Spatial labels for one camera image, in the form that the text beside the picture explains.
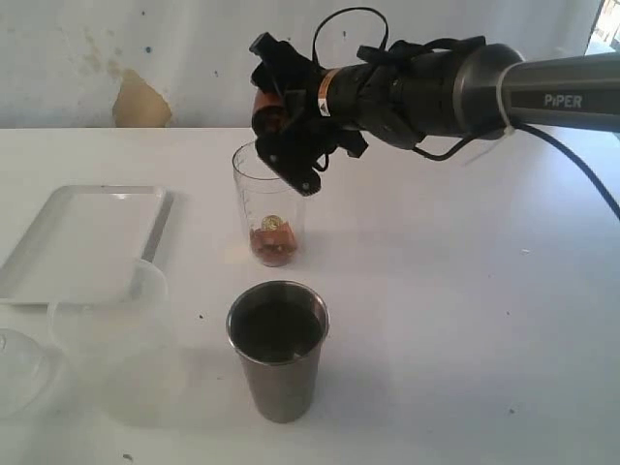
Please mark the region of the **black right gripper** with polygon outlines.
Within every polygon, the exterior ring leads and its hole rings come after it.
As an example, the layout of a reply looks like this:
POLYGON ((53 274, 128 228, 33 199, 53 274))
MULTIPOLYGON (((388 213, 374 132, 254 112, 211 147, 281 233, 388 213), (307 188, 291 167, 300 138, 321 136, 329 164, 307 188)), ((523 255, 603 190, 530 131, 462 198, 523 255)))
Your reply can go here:
POLYGON ((321 190, 320 174, 336 149, 358 158, 368 147, 359 127, 338 120, 328 106, 329 87, 343 70, 325 69, 267 32, 249 50, 261 60, 252 83, 257 90, 277 93, 290 117, 278 133, 256 136, 258 156, 300 195, 313 196, 321 190))

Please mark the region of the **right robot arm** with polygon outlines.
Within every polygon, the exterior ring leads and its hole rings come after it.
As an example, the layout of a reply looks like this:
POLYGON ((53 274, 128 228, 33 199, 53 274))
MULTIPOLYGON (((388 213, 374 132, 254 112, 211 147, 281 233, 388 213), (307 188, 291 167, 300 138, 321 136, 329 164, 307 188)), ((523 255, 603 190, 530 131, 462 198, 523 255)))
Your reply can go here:
POLYGON ((361 156, 366 135, 418 151, 428 136, 493 139, 520 124, 619 128, 615 53, 527 62, 483 37, 399 41, 361 46, 357 64, 327 69, 266 33, 251 51, 268 98, 253 115, 256 150, 304 197, 319 192, 328 156, 361 156))

